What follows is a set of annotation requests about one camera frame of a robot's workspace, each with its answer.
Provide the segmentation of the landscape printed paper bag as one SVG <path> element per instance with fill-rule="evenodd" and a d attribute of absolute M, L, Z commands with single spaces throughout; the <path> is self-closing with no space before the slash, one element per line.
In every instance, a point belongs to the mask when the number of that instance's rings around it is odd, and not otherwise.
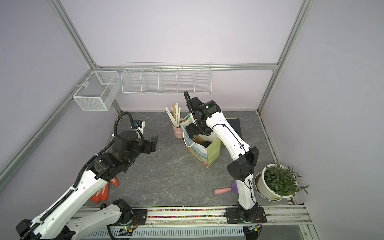
<path fill-rule="evenodd" d="M 183 139 L 188 150 L 206 167 L 210 167 L 220 156 L 221 140 L 219 137 L 211 133 L 209 136 L 197 135 L 193 139 L 188 137 L 185 127 L 193 122 L 192 115 L 188 114 L 186 120 L 181 123 L 183 130 Z M 201 146 L 201 143 L 212 142 L 208 148 Z"/>

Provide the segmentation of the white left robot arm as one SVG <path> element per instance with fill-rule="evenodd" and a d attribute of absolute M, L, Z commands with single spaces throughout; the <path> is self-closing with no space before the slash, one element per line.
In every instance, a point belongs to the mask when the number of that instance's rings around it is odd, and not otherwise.
<path fill-rule="evenodd" d="M 114 133 L 114 139 L 81 168 L 75 183 L 47 210 L 22 220 L 16 230 L 21 240 L 77 240 L 112 224 L 131 225 L 136 216 L 124 200 L 79 220 L 73 215 L 113 178 L 126 172 L 140 154 L 157 150 L 158 137 L 143 140 L 140 131 Z"/>

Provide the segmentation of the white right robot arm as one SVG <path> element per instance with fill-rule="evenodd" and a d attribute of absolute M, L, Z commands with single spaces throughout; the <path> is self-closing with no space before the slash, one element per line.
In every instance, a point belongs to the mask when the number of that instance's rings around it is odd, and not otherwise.
<path fill-rule="evenodd" d="M 190 112 L 190 120 L 192 120 L 184 127 L 188 136 L 191 138 L 199 135 L 218 137 L 231 155 L 233 161 L 227 166 L 227 170 L 237 184 L 238 219 L 245 223 L 252 221 L 265 223 L 264 209 L 257 202 L 253 184 L 255 166 L 259 157 L 258 148 L 248 145 L 236 133 L 216 102 L 202 103 L 198 97 L 191 98 L 187 91 L 184 91 L 184 96 Z"/>

